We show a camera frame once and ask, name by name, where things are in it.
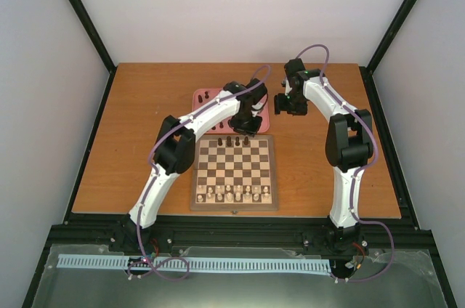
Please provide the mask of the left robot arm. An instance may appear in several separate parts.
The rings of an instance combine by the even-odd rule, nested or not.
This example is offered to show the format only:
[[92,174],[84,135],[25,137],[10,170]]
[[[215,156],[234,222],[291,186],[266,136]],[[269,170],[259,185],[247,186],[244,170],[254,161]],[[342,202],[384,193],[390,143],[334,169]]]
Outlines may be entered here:
[[126,244],[134,251],[144,251],[151,243],[151,227],[174,181],[193,164],[197,141],[213,126],[229,119],[235,133],[254,136],[262,124],[257,107],[267,95],[263,81],[247,85],[226,84],[216,97],[197,110],[175,118],[167,116],[148,156],[151,170],[147,182],[132,209],[121,222]]

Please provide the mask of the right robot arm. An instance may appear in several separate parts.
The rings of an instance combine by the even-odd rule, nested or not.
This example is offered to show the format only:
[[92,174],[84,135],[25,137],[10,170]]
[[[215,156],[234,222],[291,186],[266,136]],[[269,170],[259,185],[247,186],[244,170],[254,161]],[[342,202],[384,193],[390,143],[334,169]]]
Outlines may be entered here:
[[359,238],[358,199],[363,167],[376,152],[372,117],[339,95],[319,69],[306,69],[301,58],[284,65],[284,93],[274,96],[275,113],[293,116],[307,114],[311,102],[328,122],[325,156],[333,167],[333,203],[325,231],[325,245],[341,252]]

